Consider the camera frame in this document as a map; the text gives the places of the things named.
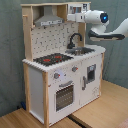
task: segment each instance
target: oven window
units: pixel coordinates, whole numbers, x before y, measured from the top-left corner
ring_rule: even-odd
[[[73,103],[73,85],[56,92],[56,111]]]

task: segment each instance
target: gray wall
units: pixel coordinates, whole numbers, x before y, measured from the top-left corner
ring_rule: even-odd
[[[25,55],[20,4],[43,2],[68,2],[68,0],[0,0],[0,116],[16,110],[16,106],[25,101],[22,65]],[[109,14],[110,24],[107,31],[113,31],[128,17],[127,0],[91,0],[91,2],[92,10],[104,10]],[[107,50],[103,79],[126,88],[128,88],[127,42],[128,39],[92,42],[86,37],[86,43],[100,45]]]

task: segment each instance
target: control knob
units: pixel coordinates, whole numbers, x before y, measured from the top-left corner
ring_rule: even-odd
[[[73,72],[76,72],[76,70],[78,70],[77,67],[73,67],[73,68],[72,68],[72,71],[73,71]]]
[[[55,74],[54,74],[54,78],[55,78],[55,79],[58,79],[59,77],[60,77],[60,74],[58,74],[58,73],[55,73]]]

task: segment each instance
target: kitchen hood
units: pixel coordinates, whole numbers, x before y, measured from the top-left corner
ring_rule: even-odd
[[[64,22],[62,18],[53,15],[52,5],[44,6],[43,14],[44,16],[42,16],[41,18],[39,18],[34,22],[36,27],[51,25],[51,24],[59,24]]]

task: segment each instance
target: backsplash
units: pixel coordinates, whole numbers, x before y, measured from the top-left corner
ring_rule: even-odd
[[[46,27],[35,27],[31,31],[33,58],[60,50],[66,50],[73,33],[78,33],[78,23],[62,23]],[[73,38],[78,46],[78,36]]]

